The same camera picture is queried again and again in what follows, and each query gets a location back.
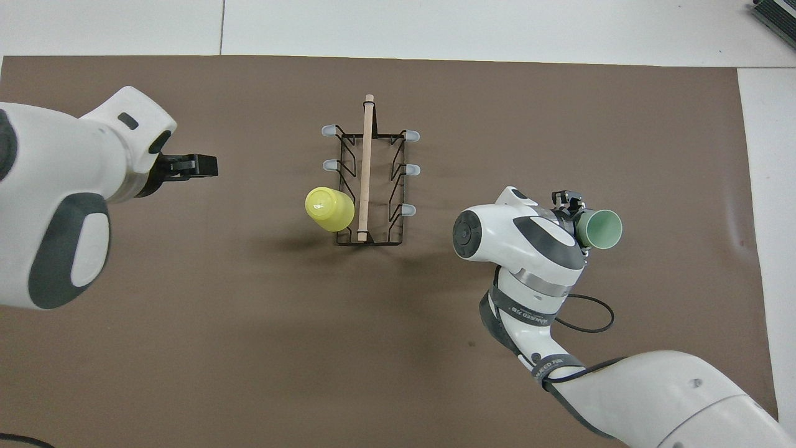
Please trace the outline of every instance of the white floor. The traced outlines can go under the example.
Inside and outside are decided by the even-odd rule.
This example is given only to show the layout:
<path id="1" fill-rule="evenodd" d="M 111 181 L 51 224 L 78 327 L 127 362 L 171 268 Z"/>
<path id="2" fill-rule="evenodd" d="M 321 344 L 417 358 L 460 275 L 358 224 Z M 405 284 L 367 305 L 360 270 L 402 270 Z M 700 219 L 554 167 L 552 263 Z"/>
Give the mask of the white floor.
<path id="1" fill-rule="evenodd" d="M 0 64 L 3 54 L 223 53 L 741 68 L 775 391 L 780 421 L 796 435 L 796 236 L 788 228 L 796 221 L 796 50 L 757 22 L 750 6 L 751 0 L 0 0 Z M 391 32 L 381 32 L 384 23 Z"/>

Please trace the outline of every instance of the black circular button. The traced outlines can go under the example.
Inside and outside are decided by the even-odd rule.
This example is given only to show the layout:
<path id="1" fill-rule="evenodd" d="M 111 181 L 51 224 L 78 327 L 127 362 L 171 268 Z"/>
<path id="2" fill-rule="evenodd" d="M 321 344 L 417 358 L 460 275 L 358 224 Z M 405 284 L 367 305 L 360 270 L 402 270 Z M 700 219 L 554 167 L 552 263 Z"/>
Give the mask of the black circular button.
<path id="1" fill-rule="evenodd" d="M 462 258 L 475 255 L 481 245 L 481 220 L 473 211 L 462 212 L 453 225 L 453 247 Z"/>

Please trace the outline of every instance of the yellow cup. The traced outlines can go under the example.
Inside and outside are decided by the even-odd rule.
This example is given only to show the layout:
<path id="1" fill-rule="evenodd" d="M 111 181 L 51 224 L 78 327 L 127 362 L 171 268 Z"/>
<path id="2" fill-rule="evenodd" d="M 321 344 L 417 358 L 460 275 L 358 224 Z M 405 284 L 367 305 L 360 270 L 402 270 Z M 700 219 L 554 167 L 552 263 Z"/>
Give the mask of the yellow cup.
<path id="1" fill-rule="evenodd" d="M 343 230 L 353 221 L 353 201 L 345 193 L 318 187 L 306 196 L 304 210 L 329 232 Z"/>

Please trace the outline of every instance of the white rubber tip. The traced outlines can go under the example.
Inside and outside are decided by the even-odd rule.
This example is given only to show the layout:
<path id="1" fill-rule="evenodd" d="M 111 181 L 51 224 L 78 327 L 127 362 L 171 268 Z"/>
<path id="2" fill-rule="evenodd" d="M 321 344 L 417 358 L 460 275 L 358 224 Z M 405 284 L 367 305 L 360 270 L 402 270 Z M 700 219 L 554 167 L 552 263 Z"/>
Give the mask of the white rubber tip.
<path id="1" fill-rule="evenodd" d="M 323 169 L 326 171 L 337 171 L 338 162 L 336 159 L 329 159 L 323 161 Z"/>
<path id="2" fill-rule="evenodd" d="M 407 129 L 404 138 L 408 142 L 416 142 L 417 140 L 420 140 L 420 133 L 417 131 L 410 131 L 409 129 Z"/>
<path id="3" fill-rule="evenodd" d="M 400 213 L 403 216 L 415 216 L 415 213 L 417 213 L 417 208 L 415 208 L 415 206 L 412 204 L 401 204 Z"/>
<path id="4" fill-rule="evenodd" d="M 407 176 L 417 176 L 420 174 L 420 166 L 415 165 L 414 163 L 407 163 L 406 164 L 406 175 Z"/>
<path id="5" fill-rule="evenodd" d="M 327 124 L 323 128 L 321 128 L 321 134 L 324 137 L 334 137 L 338 133 L 338 127 L 336 124 Z"/>

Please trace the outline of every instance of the black wire rack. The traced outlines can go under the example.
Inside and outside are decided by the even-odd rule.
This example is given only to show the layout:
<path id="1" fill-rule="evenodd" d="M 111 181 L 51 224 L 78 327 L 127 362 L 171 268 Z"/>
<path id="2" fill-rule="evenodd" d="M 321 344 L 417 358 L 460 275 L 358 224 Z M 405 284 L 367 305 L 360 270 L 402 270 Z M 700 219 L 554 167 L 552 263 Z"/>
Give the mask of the black wire rack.
<path id="1" fill-rule="evenodd" d="M 352 151 L 352 147 L 357 146 L 357 140 L 361 140 L 363 133 L 351 134 L 344 131 L 336 124 L 324 126 L 321 130 L 324 136 L 335 136 L 340 141 L 340 157 L 329 159 L 323 163 L 323 168 L 327 171 L 336 171 L 339 182 L 338 190 L 349 195 L 354 203 L 357 203 L 357 196 L 354 194 L 346 177 L 356 178 L 357 156 Z M 370 231 L 367 232 L 367 239 L 359 242 L 354 237 L 355 231 L 351 225 L 343 230 L 335 232 L 334 243 L 338 246 L 398 246 L 404 242 L 404 218 L 415 214 L 416 209 L 413 205 L 407 204 L 406 200 L 406 176 L 418 175 L 420 168 L 417 165 L 406 163 L 406 143 L 407 141 L 417 141 L 420 134 L 417 131 L 404 129 L 397 134 L 382 134 L 378 132 L 376 121 L 376 108 L 373 108 L 373 139 L 388 140 L 390 147 L 395 149 L 390 168 L 390 182 L 392 182 L 392 193 L 387 202 L 387 220 L 389 227 L 387 237 L 383 241 L 376 241 Z"/>

